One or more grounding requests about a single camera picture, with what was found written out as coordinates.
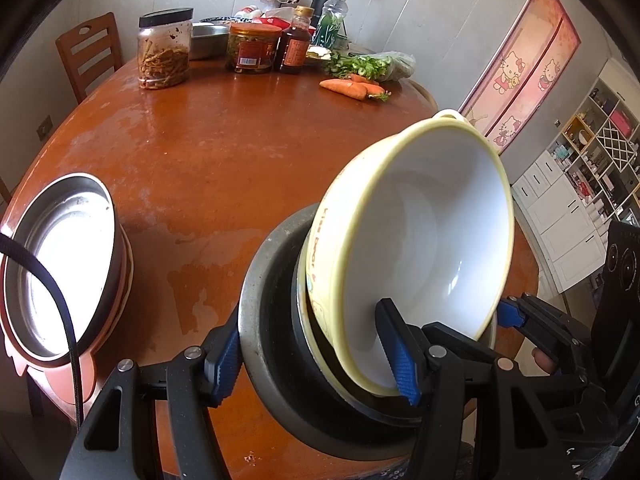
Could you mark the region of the person's hand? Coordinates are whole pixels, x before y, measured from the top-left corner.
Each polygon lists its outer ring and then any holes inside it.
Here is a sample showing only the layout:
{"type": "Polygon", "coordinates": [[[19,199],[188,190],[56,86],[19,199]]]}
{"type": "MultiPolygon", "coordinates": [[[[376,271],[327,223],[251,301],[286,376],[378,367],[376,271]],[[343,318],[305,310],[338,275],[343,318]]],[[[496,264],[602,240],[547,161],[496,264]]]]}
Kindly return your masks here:
{"type": "Polygon", "coordinates": [[[536,365],[546,374],[553,375],[558,368],[556,363],[539,348],[533,348],[532,357],[536,365]]]}

